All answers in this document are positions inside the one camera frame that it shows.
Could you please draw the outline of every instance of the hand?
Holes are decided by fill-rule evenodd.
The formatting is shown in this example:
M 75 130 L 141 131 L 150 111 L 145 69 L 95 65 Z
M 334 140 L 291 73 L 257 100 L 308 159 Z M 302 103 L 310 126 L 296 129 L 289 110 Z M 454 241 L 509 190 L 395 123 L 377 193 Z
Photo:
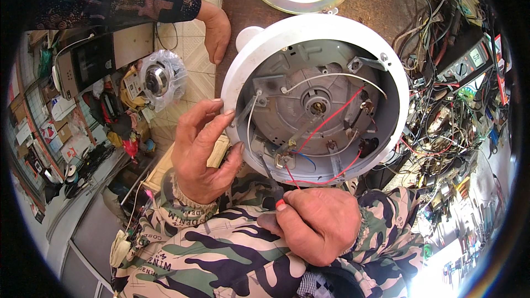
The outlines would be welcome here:
M 221 63 L 230 40 L 229 18 L 224 10 L 203 0 L 197 19 L 203 21 L 206 26 L 204 45 L 210 62 Z
M 336 188 L 292 190 L 276 214 L 263 214 L 258 224 L 285 238 L 291 251 L 315 266 L 328 266 L 351 248 L 361 228 L 357 199 Z
M 215 142 L 235 117 L 233 110 L 216 115 L 222 105 L 221 99 L 201 100 L 179 118 L 176 126 L 171 155 L 176 182 L 186 197 L 202 205 L 214 202 L 230 188 L 243 163 L 245 144 L 239 142 L 221 168 L 206 167 Z

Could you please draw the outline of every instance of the camouflage jacket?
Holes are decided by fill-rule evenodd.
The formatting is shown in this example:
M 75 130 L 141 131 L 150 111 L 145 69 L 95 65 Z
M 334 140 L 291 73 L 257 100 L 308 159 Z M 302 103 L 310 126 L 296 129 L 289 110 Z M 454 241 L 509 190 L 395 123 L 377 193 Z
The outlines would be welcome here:
M 236 178 L 210 205 L 182 194 L 172 175 L 127 257 L 115 271 L 120 297 L 295 297 L 306 269 L 286 242 L 258 226 L 273 212 L 270 186 L 258 174 Z M 423 239 L 411 233 L 419 195 L 403 187 L 359 198 L 357 241 L 329 267 L 346 271 L 364 296 L 407 296 L 423 263 Z

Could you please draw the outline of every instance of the person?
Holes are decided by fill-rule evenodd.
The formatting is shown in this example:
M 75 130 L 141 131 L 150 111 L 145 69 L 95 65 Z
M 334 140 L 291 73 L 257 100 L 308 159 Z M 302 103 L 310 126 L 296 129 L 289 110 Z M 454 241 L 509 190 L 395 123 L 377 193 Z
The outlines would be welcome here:
M 206 26 L 205 46 L 219 64 L 230 39 L 226 13 L 204 0 L 37 0 L 26 30 L 65 30 L 104 26 L 113 32 L 143 23 L 198 19 Z
M 206 167 L 235 111 L 202 100 L 176 127 L 173 171 L 139 219 L 112 285 L 120 297 L 402 297 L 421 269 L 411 232 L 419 194 L 339 188 L 285 192 L 275 209 L 259 174 L 243 175 L 243 142 Z

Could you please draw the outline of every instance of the screwdriver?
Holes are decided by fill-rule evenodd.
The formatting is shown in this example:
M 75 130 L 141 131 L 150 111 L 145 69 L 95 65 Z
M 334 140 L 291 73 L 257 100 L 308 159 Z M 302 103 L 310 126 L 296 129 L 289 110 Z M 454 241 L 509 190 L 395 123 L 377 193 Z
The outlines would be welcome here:
M 263 168 L 265 168 L 265 171 L 267 172 L 267 176 L 269 178 L 269 184 L 272 189 L 272 196 L 274 197 L 274 200 L 276 201 L 276 208 L 278 208 L 279 205 L 285 204 L 285 201 L 283 200 L 284 190 L 282 187 L 280 187 L 278 182 L 276 182 L 274 178 L 272 178 L 272 175 L 270 174 L 270 170 L 267 167 L 267 164 L 265 160 L 263 159 L 263 156 L 262 155 L 258 155 L 258 156 L 261 160 L 261 164 L 263 165 Z

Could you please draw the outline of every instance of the blue wire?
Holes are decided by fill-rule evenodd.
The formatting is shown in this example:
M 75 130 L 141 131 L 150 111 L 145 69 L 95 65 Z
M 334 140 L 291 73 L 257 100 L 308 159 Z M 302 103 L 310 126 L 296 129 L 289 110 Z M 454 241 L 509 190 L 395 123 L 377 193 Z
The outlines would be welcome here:
M 295 154 L 300 155 L 300 156 L 303 156 L 304 158 L 308 159 L 309 162 L 311 162 L 311 163 L 313 164 L 313 166 L 315 166 L 315 171 L 316 171 L 316 164 L 313 162 L 313 160 L 309 159 L 307 156 L 304 156 L 304 155 L 301 154 L 301 153 L 295 153 Z

